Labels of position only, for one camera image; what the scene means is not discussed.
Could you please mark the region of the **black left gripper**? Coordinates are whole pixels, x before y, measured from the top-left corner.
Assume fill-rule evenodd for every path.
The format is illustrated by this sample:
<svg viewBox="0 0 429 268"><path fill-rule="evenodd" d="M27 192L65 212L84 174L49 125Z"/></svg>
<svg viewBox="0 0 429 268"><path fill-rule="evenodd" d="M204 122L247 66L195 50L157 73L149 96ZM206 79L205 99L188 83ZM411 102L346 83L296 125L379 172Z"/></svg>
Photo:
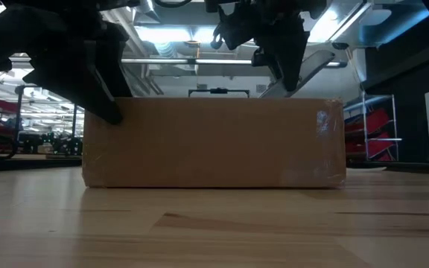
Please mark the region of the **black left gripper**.
<svg viewBox="0 0 429 268"><path fill-rule="evenodd" d="M115 99L132 97L121 56L127 32L101 12L138 7L139 0L0 0L0 71L28 55L23 80L47 89L108 123L122 114Z"/></svg>

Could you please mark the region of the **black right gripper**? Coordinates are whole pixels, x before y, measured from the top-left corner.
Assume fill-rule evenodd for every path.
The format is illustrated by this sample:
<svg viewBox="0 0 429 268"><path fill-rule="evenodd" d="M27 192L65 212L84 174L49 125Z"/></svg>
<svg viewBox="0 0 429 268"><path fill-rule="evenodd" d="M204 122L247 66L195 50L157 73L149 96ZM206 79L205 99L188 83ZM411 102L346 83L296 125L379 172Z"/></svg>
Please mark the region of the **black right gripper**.
<svg viewBox="0 0 429 268"><path fill-rule="evenodd" d="M309 32L305 32L301 12L318 19L326 9L326 0L240 0L226 14L225 1L206 0L208 13L217 13L219 23L213 32L211 47L225 44L233 50L250 41L258 41L251 59L253 67L267 66L288 92L299 82Z"/></svg>

